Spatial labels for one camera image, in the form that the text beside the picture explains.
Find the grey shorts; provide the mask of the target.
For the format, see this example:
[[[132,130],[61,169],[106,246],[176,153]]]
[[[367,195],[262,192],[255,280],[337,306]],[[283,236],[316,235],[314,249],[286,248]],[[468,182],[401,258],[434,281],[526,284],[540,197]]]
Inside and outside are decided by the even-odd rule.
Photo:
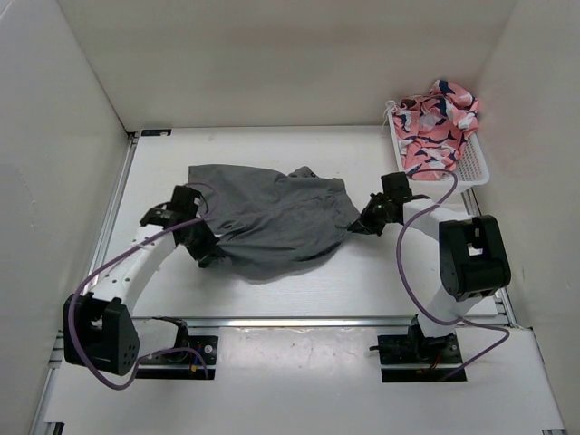
[[[269,281],[323,265],[348,238],[359,211],[342,179],[321,178],[301,167],[273,169],[206,164],[191,166],[188,180],[211,209],[206,221],[219,241],[214,256],[230,268],[208,267]]]

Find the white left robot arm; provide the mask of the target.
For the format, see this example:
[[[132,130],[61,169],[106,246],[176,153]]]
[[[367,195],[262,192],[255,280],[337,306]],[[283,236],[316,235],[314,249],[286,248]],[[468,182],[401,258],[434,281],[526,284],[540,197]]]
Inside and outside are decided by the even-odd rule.
[[[162,263],[184,248],[200,267],[224,257],[207,219],[215,210],[200,182],[177,185],[171,198],[141,218],[126,251],[87,276],[63,305],[63,354],[113,390],[121,385],[108,374],[134,378],[142,363],[206,365],[189,341],[187,323],[177,317],[153,316],[135,322],[134,308]]]

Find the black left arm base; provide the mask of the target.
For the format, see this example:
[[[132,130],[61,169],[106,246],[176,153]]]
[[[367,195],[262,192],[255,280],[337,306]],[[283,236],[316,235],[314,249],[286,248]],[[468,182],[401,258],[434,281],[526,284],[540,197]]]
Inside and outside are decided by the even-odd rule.
[[[135,324],[140,338],[137,379],[213,381],[218,335],[195,332],[185,320],[158,316]]]

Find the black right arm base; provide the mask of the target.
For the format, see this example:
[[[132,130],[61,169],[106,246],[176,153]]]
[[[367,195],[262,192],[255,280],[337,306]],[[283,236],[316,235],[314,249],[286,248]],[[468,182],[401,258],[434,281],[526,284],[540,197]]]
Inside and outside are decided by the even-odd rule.
[[[383,383],[466,382],[455,333],[428,338],[416,319],[406,334],[377,336],[369,348],[378,353]]]

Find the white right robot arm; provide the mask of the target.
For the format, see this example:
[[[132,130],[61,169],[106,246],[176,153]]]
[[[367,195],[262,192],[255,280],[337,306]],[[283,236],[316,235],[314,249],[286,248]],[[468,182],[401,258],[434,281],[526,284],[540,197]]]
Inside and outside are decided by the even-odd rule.
[[[468,311],[481,300],[505,287],[511,269],[498,221],[484,215],[471,217],[443,206],[459,184],[452,177],[449,191],[435,201],[414,194],[410,178],[403,172],[382,176],[382,192],[372,194],[367,206],[349,230],[357,234],[381,235],[388,224],[400,224],[395,245],[400,280],[408,297],[418,309],[412,327],[417,332],[407,340],[412,359],[425,363],[440,350],[439,338],[452,334]],[[414,228],[435,240],[439,246],[440,288],[423,305],[411,288],[402,262],[403,238]]]

